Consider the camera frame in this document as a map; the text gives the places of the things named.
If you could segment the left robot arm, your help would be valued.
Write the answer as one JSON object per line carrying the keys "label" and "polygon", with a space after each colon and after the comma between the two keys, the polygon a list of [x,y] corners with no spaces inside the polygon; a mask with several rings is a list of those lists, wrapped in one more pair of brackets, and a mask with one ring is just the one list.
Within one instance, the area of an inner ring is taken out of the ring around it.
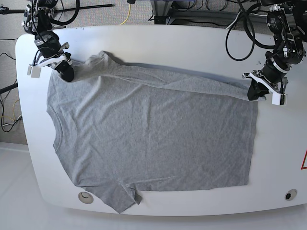
{"label": "left robot arm", "polygon": [[286,103],[286,77],[293,65],[302,62],[307,55],[303,43],[307,40],[307,2],[305,0],[259,0],[247,10],[247,14],[258,7],[268,7],[266,24],[273,33],[275,44],[258,47],[267,49],[266,61],[260,70],[243,76],[251,79],[248,99],[256,101],[272,93],[272,104]]}

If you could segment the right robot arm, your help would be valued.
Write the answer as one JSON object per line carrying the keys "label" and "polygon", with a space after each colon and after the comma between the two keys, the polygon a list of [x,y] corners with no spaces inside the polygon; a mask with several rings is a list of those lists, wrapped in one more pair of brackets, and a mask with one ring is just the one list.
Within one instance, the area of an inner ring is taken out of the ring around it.
{"label": "right robot arm", "polygon": [[24,11],[22,26],[28,34],[35,37],[34,43],[37,47],[27,75],[39,78],[41,69],[48,66],[57,71],[64,81],[71,82],[74,79],[71,54],[65,51],[70,45],[67,42],[61,45],[58,35],[52,30],[53,25],[68,24],[52,18],[56,5],[56,0],[32,0]]}

